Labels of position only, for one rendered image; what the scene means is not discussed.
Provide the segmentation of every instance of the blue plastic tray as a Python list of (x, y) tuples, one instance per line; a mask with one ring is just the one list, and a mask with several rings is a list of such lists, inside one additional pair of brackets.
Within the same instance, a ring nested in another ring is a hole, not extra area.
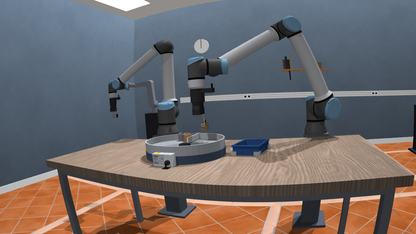
[(232, 145), (237, 155), (254, 155), (253, 152), (263, 153), (267, 150), (270, 139), (244, 139)]

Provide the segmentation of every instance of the wall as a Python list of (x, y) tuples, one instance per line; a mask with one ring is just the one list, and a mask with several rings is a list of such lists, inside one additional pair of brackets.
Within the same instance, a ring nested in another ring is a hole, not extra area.
[(132, 90), (109, 109), (108, 81), (133, 62), (134, 21), (70, 0), (0, 1), (0, 186), (45, 160), (137, 138)]
[[(293, 15), (318, 62), (331, 91), (416, 90), (414, 55), (416, 7), (401, 1), (248, 1), (225, 0), (152, 15), (135, 21), (134, 59), (157, 41), (174, 46), (176, 97), (189, 97), (187, 59), (217, 58), (282, 18)], [(198, 54), (193, 45), (206, 39), (210, 49)], [(213, 95), (267, 92), (311, 92), (304, 72), (282, 72), (282, 59), (292, 56), (301, 64), (285, 38), (272, 42), (240, 63), (227, 75), (206, 77)], [(135, 75), (135, 82), (153, 80), (162, 101), (160, 56)], [(150, 112), (145, 89), (136, 90), (139, 138), (146, 138), (144, 113)], [(326, 121), (330, 135), (359, 134), (366, 139), (413, 135), (415, 96), (338, 97), (340, 117)], [(199, 117), (191, 103), (180, 103), (180, 132), (200, 132)], [(265, 99), (205, 102), (207, 132), (226, 139), (302, 137), (306, 124), (305, 99)]]

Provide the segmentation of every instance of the control box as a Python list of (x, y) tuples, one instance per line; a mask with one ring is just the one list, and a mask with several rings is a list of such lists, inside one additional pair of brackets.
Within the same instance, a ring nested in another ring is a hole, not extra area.
[(175, 153), (155, 152), (152, 154), (152, 156), (153, 156), (153, 165), (156, 167), (165, 167), (166, 161), (169, 161), (169, 165), (167, 165), (167, 167), (176, 166)]

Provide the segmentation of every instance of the orange floor tile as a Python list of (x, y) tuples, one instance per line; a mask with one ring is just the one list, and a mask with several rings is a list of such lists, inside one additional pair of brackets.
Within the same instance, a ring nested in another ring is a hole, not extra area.
[[(412, 142), (376, 146), (416, 172), (416, 155), (407, 150)], [(270, 223), (275, 234), (336, 234), (342, 207), (340, 202), (321, 204), (325, 228), (292, 229), (293, 214), (301, 211), (301, 205), (282, 206), (271, 215), (271, 206), (199, 204), (191, 200), (188, 204), (197, 207), (181, 219), (157, 214), (165, 207), (163, 199), (140, 195), (144, 221), (138, 223), (128, 191), (78, 179), (69, 179), (69, 184), (76, 210), (87, 209), (78, 215), (85, 234), (261, 234)], [(416, 182), (412, 187), (396, 189), (399, 196), (394, 199), (388, 234), (416, 234), (415, 192)], [(358, 200), (350, 202), (345, 233), (372, 233), (379, 200)], [(0, 227), (0, 234), (72, 234), (58, 177), (0, 194)]]

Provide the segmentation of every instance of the circular tray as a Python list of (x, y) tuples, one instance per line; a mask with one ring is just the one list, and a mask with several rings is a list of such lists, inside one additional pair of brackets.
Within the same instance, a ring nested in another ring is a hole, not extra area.
[(192, 137), (197, 140), (191, 145), (179, 146), (184, 143), (183, 134), (154, 137), (146, 141), (146, 157), (153, 162), (155, 152), (175, 153), (176, 165), (209, 162), (225, 155), (225, 136), (216, 133), (197, 133)]

